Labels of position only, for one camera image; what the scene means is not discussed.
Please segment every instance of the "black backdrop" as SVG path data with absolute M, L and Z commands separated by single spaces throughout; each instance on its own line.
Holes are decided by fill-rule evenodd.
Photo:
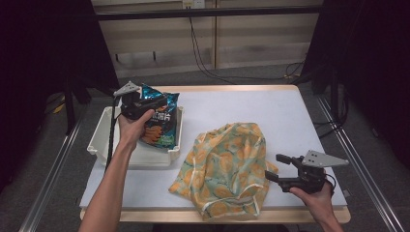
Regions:
M 348 10 L 319 16 L 303 75 L 330 65 L 312 76 L 312 89 L 323 92 L 336 73 L 351 100 L 410 167 L 410 3 L 324 2 L 340 3 Z
M 13 176 L 34 140 L 47 97 L 62 92 L 69 79 L 81 102 L 87 102 L 81 80 L 118 88 L 103 34 L 87 0 L 2 1 L 0 73 L 2 152 L 0 189 Z

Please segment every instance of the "snack bag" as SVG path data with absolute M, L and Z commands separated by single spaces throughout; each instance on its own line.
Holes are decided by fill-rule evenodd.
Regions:
M 173 149 L 176 143 L 179 93 L 162 93 L 146 84 L 142 84 L 141 87 L 142 100 L 153 99 L 160 95 L 167 97 L 167 106 L 156 109 L 153 117 L 145 123 L 145 132 L 141 140 L 158 148 Z

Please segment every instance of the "white plastic bin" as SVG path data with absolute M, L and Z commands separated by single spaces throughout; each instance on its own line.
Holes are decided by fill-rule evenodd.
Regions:
M 109 128 L 111 124 L 112 107 L 106 107 L 102 112 L 99 124 L 94 131 L 93 137 L 87 147 L 87 151 L 91 155 L 96 155 L 102 165 L 106 165 L 106 157 L 108 154 Z M 121 112 L 120 107 L 115 108 L 115 117 Z M 176 131 L 176 146 L 171 149 L 161 149 L 138 141 L 136 149 L 132 152 L 129 167 L 133 166 L 169 166 L 171 162 L 180 156 L 180 143 L 183 125 L 182 106 L 177 110 L 177 131 Z M 113 150 L 118 144 L 120 132 L 118 122 L 115 124 Z

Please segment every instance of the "wrist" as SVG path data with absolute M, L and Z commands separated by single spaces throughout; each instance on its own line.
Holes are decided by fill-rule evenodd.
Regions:
M 317 221 L 325 232 L 327 231 L 343 231 L 338 223 L 335 215 L 328 215 Z
M 115 153 L 121 154 L 122 156 L 130 157 L 135 147 L 136 143 L 120 140 L 118 142 L 117 148 L 115 149 Z

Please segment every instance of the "crumpled cloth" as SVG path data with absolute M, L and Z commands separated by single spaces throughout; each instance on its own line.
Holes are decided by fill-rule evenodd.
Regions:
M 257 217 L 269 189 L 266 141 L 254 123 L 199 134 L 169 191 L 190 199 L 204 220 Z

